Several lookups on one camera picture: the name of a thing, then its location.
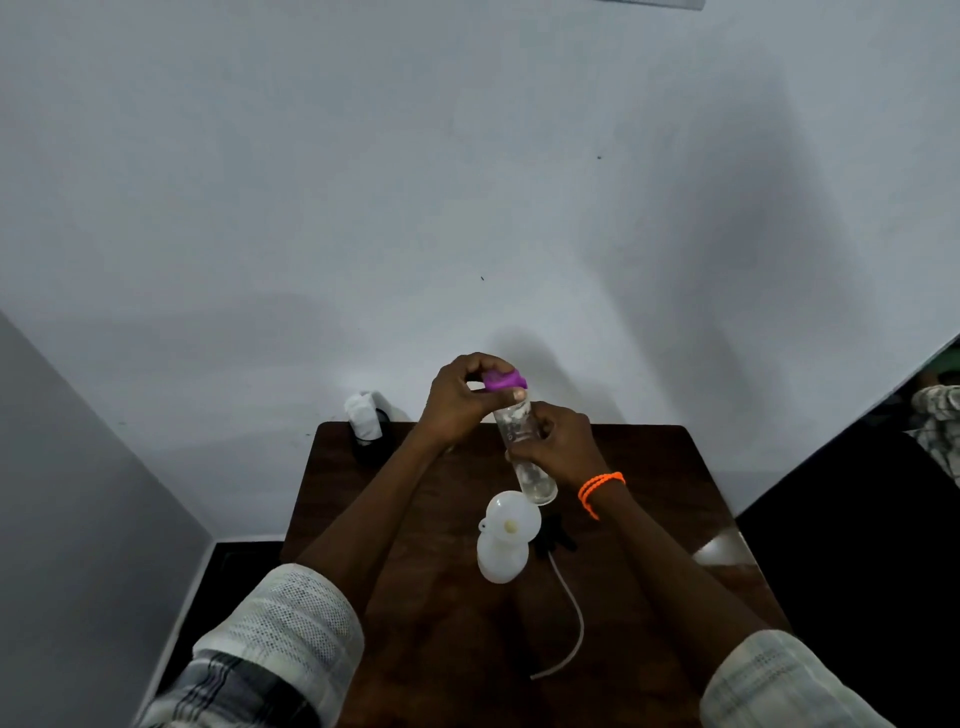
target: purple silicone cap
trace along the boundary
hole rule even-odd
[[[520,372],[514,369],[508,375],[501,374],[496,369],[491,369],[483,373],[484,388],[490,392],[496,392],[499,389],[509,389],[510,387],[527,388],[527,380],[520,376]]]

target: dark brown table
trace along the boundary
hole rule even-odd
[[[398,439],[410,424],[394,424]],[[686,430],[669,425],[595,425],[597,443],[636,499],[691,553],[735,523]],[[370,482],[356,464],[346,423],[317,429],[282,558],[290,561]],[[584,613],[576,614],[548,561],[531,553],[510,584],[476,566],[477,523],[490,498],[517,488],[495,425],[480,425],[424,477],[367,613],[366,651],[340,725],[699,725],[698,697],[630,574],[614,538],[571,494],[544,508],[562,513],[579,548],[557,565]],[[710,567],[768,623],[785,617],[753,565]]]

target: orange bracelet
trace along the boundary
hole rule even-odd
[[[608,480],[619,480],[621,483],[626,484],[626,479],[623,477],[623,473],[606,473],[603,475],[597,475],[592,477],[583,486],[580,488],[580,492],[577,494],[577,498],[580,499],[580,502],[583,503],[584,508],[587,509],[587,512],[596,520],[599,521],[600,517],[594,513],[593,509],[590,507],[590,504],[587,503],[587,498],[599,488],[601,485],[606,483]]]

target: sleeve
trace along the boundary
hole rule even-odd
[[[197,641],[193,662],[139,725],[332,726],[363,645],[340,590],[306,567],[278,567]]]
[[[776,630],[754,633],[727,657],[700,701],[700,719],[705,728],[893,728],[806,645]]]
[[[960,420],[960,386],[938,384],[913,396],[913,408],[936,420]]]

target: white plastic bottle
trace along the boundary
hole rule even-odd
[[[517,370],[513,370],[508,375],[487,372],[484,374],[483,382],[490,391],[513,387],[527,388],[527,380],[520,376]],[[540,427],[530,412],[529,400],[498,409],[493,413],[493,418],[500,428],[500,435],[507,447],[522,440],[540,438]],[[514,471],[520,483],[520,490],[534,505],[546,505],[557,497],[556,481],[533,463],[514,463]]]

